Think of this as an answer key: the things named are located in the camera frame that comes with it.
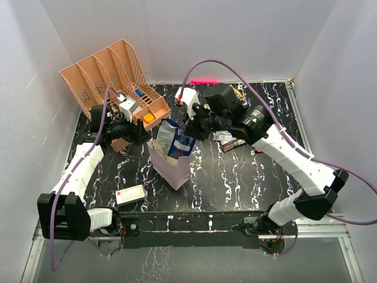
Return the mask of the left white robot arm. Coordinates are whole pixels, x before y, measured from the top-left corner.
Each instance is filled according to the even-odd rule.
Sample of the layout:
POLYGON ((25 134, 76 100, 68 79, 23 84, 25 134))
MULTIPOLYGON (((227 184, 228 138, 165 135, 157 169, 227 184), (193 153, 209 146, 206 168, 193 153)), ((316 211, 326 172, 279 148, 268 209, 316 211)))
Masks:
POLYGON ((122 221, 111 208, 86 209, 84 195, 95 168, 113 140, 123 139, 137 146, 148 141, 150 133, 141 118, 128 121, 110 106, 94 106, 91 120, 84 126, 74 157, 61 180, 50 193, 37 200, 42 234, 46 239, 84 241, 91 232, 103 229, 109 235, 121 230, 122 221))

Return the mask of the blue white snack bag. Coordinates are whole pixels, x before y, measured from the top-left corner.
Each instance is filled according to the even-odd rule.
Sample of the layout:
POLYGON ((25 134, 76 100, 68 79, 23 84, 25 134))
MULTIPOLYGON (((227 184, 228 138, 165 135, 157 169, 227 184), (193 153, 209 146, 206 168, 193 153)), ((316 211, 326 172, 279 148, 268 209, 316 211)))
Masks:
POLYGON ((162 119, 158 128, 156 145, 163 154, 178 159, 191 155, 196 139, 183 134, 182 128, 172 119, 162 119))

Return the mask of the lilac paper bag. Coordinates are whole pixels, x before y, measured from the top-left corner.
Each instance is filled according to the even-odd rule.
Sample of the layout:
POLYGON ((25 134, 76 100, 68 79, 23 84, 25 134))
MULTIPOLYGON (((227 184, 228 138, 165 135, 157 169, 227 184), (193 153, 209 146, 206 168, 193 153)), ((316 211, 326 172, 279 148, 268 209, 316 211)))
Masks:
POLYGON ((178 159, 162 153, 154 140, 147 142, 154 170, 174 189, 179 190, 190 179, 190 156, 178 159))

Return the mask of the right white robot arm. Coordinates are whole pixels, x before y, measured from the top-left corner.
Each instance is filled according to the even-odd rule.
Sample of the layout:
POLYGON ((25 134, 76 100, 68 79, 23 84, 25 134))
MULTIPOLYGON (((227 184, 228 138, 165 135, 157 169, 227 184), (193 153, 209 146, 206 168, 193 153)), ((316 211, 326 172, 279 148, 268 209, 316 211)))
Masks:
POLYGON ((192 88, 179 88, 178 106, 185 106, 184 135, 204 141, 211 132, 228 131, 234 138, 261 150, 301 185, 295 194, 271 204, 261 217, 247 224, 249 231, 278 233, 299 218, 321 220, 332 208, 338 192, 348 180, 344 170, 333 170, 309 156, 285 129, 273 122, 261 105, 246 107, 234 89, 218 83, 204 92, 207 107, 200 104, 192 88))

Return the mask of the silver foil packet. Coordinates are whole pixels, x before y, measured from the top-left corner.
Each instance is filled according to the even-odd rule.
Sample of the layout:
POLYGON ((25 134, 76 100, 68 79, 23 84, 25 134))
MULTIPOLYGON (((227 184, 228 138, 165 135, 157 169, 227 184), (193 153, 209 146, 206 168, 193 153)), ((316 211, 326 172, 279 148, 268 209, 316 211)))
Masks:
POLYGON ((234 137, 228 131, 217 131, 214 133, 213 137, 213 140, 218 142, 229 142, 233 139, 234 137))

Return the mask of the pink plastic file organizer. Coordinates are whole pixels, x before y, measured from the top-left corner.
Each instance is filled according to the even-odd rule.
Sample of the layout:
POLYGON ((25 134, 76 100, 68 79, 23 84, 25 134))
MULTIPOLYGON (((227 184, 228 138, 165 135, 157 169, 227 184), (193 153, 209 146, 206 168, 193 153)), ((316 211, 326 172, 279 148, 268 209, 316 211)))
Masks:
POLYGON ((108 94, 108 103, 114 109, 120 104, 119 94, 130 96, 140 105, 141 110, 133 114, 133 122, 143 121, 143 115, 148 112, 153 114, 154 121, 143 121, 146 130, 151 130, 171 114, 165 99, 147 83, 134 48, 125 40, 119 40, 59 73, 88 119, 91 119, 91 108, 104 102, 108 86, 116 89, 108 94), (140 89, 146 98, 140 98, 136 89, 140 89))

